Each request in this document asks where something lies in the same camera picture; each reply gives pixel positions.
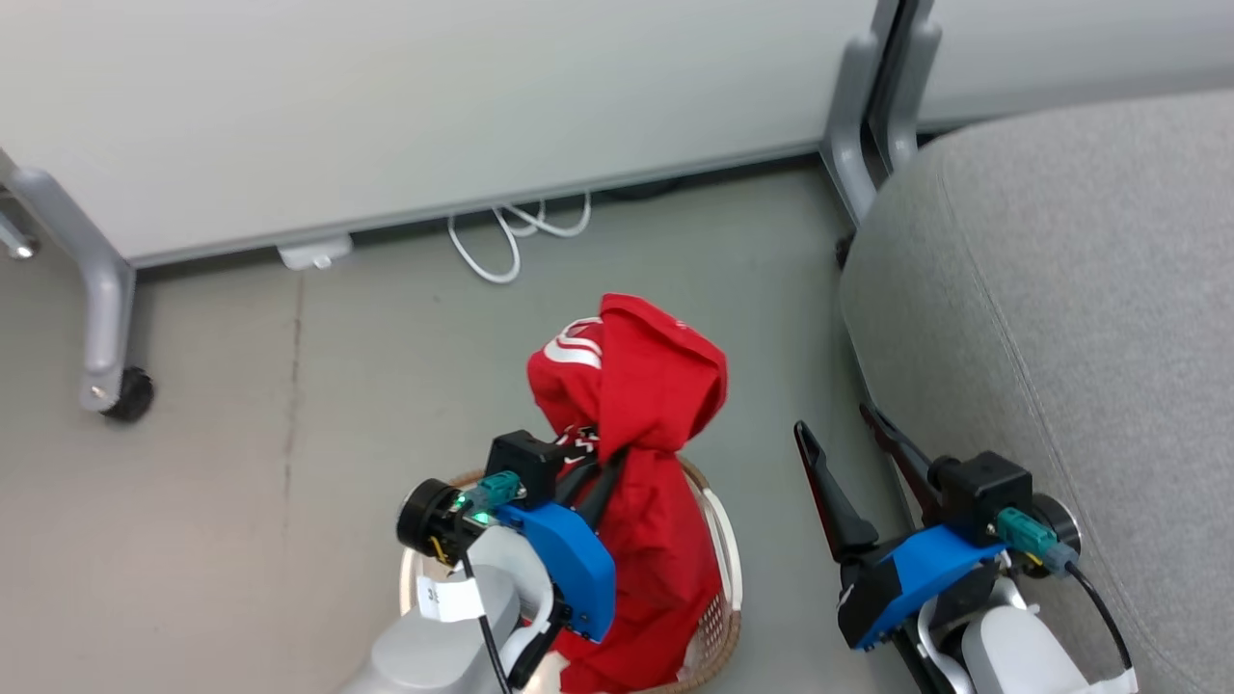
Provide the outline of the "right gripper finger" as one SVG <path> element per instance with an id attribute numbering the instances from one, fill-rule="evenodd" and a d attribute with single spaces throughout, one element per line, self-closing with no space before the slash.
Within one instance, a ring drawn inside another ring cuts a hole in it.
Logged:
<path id="1" fill-rule="evenodd" d="M 940 524 L 942 496 L 940 491 L 930 483 L 930 461 L 926 453 L 879 408 L 863 404 L 859 410 L 864 422 L 872 431 L 879 448 L 892 458 L 895 466 L 898 467 L 900 477 L 903 478 L 921 506 L 921 522 L 926 527 Z"/>
<path id="2" fill-rule="evenodd" d="M 849 496 L 830 474 L 819 440 L 814 438 L 814 432 L 805 421 L 798 420 L 793 424 L 793 442 L 810 489 L 814 494 L 821 527 L 824 530 L 833 559 L 837 563 L 845 563 L 851 557 L 877 548 L 880 540 L 877 530 L 851 506 Z"/>

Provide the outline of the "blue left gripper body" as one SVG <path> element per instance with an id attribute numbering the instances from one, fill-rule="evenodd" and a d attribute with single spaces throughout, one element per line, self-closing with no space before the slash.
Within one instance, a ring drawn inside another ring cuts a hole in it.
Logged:
<path id="1" fill-rule="evenodd" d="M 569 629 L 578 637 L 603 642 L 616 615 L 616 567 L 586 519 L 557 503 L 496 509 L 502 526 L 528 540 L 529 548 L 570 609 Z"/>

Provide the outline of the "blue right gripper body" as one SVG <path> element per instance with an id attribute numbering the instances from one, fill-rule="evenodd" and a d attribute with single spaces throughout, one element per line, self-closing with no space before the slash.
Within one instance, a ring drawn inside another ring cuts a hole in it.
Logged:
<path id="1" fill-rule="evenodd" d="M 1004 542 L 974 546 L 937 526 L 912 533 L 871 563 L 844 566 L 837 617 L 847 646 L 872 650 L 926 601 L 1007 548 Z"/>

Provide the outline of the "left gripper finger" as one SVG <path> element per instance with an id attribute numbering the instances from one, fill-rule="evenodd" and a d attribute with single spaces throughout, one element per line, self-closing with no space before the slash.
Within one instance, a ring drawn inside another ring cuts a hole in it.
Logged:
<path id="1" fill-rule="evenodd" d="M 596 462 L 589 466 L 591 482 L 586 494 L 578 503 L 578 514 L 587 524 L 592 532 L 598 532 L 603 524 L 603 515 L 617 491 L 623 475 L 626 462 L 629 459 L 631 449 L 624 447 L 616 451 L 608 461 Z"/>
<path id="2" fill-rule="evenodd" d="M 561 473 L 558 475 L 554 503 L 564 508 L 578 509 L 586 504 L 603 466 L 595 454 L 569 454 L 564 458 Z"/>

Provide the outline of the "red hooded garment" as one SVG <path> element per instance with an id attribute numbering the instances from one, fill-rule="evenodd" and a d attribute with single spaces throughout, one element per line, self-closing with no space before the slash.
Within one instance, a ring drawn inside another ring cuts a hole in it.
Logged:
<path id="1" fill-rule="evenodd" d="M 565 470 L 617 469 L 598 537 L 616 566 L 603 641 L 569 632 L 561 694 L 633 694 L 673 684 L 698 621 L 719 596 L 705 512 L 680 454 L 727 396 L 724 353 L 648 300 L 610 293 L 529 356 L 529 391 L 569 454 Z"/>

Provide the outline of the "white perforated laundry basket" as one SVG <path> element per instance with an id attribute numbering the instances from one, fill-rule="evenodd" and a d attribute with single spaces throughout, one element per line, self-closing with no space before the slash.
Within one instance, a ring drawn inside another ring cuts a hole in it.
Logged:
<path id="1" fill-rule="evenodd" d="M 735 531 L 723 508 L 723 504 L 711 489 L 710 480 L 694 466 L 687 457 L 679 454 L 684 474 L 690 479 L 695 500 L 705 514 L 712 535 L 714 561 L 721 572 L 722 594 L 717 594 L 710 608 L 698 620 L 698 627 L 692 637 L 687 654 L 684 656 L 682 669 L 677 680 L 670 684 L 631 694 L 691 694 L 706 682 L 714 680 L 728 663 L 740 637 L 740 601 L 743 601 L 743 572 L 735 540 Z M 432 559 L 426 559 L 404 550 L 399 572 L 399 615 L 404 616 L 417 608 L 415 580 L 420 575 L 445 577 L 445 567 Z M 566 664 L 555 652 L 550 652 L 529 678 L 529 685 L 523 694 L 561 694 L 559 675 Z"/>

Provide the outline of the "black cylindrical right gripper motor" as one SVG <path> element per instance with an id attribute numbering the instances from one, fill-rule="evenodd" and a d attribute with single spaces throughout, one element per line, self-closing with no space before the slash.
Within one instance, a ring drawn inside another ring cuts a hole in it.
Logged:
<path id="1" fill-rule="evenodd" d="M 1066 575 L 1067 566 L 1079 567 L 1083 553 L 1083 532 L 1081 532 L 1074 514 L 1061 501 L 1045 493 L 1034 493 L 1030 517 L 1046 530 L 1037 541 L 1035 552 L 1030 553 L 1030 578 L 1046 575 Z"/>

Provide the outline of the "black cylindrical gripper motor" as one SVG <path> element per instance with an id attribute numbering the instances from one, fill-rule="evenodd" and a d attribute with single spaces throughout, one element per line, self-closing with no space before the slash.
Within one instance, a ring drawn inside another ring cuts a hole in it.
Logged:
<path id="1" fill-rule="evenodd" d="M 455 521 L 462 495 L 459 488 L 436 478 L 415 487 L 404 500 L 395 524 L 399 545 L 441 564 L 457 564 L 464 543 Z"/>
<path id="2" fill-rule="evenodd" d="M 1030 578 L 1046 575 L 1066 575 L 1067 566 L 1079 567 L 1083 553 L 1083 532 L 1081 532 L 1074 514 L 1061 501 L 1045 493 L 1034 493 L 1030 517 L 1046 530 L 1037 541 L 1035 552 L 1030 553 Z"/>

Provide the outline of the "black cylindrical left gripper motor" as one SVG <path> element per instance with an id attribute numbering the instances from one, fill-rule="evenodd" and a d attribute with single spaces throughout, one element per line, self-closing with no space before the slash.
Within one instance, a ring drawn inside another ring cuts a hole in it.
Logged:
<path id="1" fill-rule="evenodd" d="M 462 495 L 459 488 L 436 478 L 415 487 L 404 500 L 395 524 L 399 545 L 441 564 L 457 564 L 464 543 L 455 521 Z"/>

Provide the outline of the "grey fabric sofa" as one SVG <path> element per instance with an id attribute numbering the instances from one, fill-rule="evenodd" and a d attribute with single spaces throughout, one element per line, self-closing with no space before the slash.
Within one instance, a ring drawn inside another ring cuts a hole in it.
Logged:
<path id="1" fill-rule="evenodd" d="M 997 452 L 1074 514 L 1141 694 L 1234 694 L 1234 91 L 930 142 L 839 305 L 930 461 Z"/>

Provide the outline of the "white plastic floor box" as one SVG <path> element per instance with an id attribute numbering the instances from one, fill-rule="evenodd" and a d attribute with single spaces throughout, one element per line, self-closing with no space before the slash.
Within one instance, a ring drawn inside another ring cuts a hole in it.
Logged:
<path id="1" fill-rule="evenodd" d="M 336 233 L 329 237 L 275 246 L 283 267 L 294 272 L 323 270 L 334 267 L 344 256 L 352 254 L 353 249 L 354 242 L 350 233 Z"/>

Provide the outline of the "grey metal partition leg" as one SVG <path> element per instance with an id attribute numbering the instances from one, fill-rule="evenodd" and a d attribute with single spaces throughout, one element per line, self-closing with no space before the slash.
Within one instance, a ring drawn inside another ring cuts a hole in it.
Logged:
<path id="1" fill-rule="evenodd" d="M 921 149 L 921 107 L 942 27 L 930 17 L 937 0 L 896 0 L 872 84 L 868 128 L 887 173 Z"/>
<path id="2" fill-rule="evenodd" d="M 898 26 L 900 5 L 902 0 L 876 0 L 869 27 L 847 40 L 821 138 L 821 162 L 854 231 L 861 227 L 888 175 L 870 115 L 888 42 Z"/>

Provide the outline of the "large grey partition panel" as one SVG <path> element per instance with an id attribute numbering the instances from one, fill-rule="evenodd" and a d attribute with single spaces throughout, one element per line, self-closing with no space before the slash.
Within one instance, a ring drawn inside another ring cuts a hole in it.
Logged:
<path id="1" fill-rule="evenodd" d="M 810 149 L 887 0 L 0 0 L 0 149 L 157 263 Z"/>

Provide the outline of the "small grey partition panel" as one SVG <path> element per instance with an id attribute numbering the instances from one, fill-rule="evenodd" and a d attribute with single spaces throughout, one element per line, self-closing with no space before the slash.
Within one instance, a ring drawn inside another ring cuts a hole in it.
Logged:
<path id="1" fill-rule="evenodd" d="M 1234 0 L 934 0 L 917 123 L 1234 89 Z"/>

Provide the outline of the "grey metal leg with caster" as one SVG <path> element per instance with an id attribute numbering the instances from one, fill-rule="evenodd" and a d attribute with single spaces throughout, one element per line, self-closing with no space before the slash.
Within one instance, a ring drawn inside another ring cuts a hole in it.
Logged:
<path id="1" fill-rule="evenodd" d="M 155 385 L 127 361 L 136 270 L 46 170 L 21 167 L 0 148 L 0 188 L 69 254 L 85 296 L 79 400 L 88 412 L 133 424 L 149 412 Z"/>

